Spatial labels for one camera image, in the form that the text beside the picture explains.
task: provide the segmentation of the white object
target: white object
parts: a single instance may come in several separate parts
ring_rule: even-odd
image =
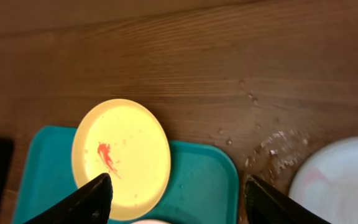
[[[289,196],[332,224],[358,223],[358,137],[312,155],[296,174]]]
[[[169,223],[159,220],[141,220],[141,221],[134,222],[132,224],[169,224]]]

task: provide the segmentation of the turquoise plastic tray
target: turquoise plastic tray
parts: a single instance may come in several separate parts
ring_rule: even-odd
[[[35,135],[13,223],[24,223],[76,190],[71,171],[75,131],[75,128],[47,126]],[[168,187],[153,210],[138,220],[154,218],[174,224],[237,223],[239,179],[230,158],[213,146],[169,143],[172,169]],[[108,223],[133,221],[109,220]]]

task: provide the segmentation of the yellow plastic plate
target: yellow plastic plate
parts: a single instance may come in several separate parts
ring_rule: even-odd
[[[78,188],[110,173],[114,220],[131,220],[150,211],[167,187],[171,168],[160,123],[142,105],[122,99],[105,101],[84,117],[71,160]]]

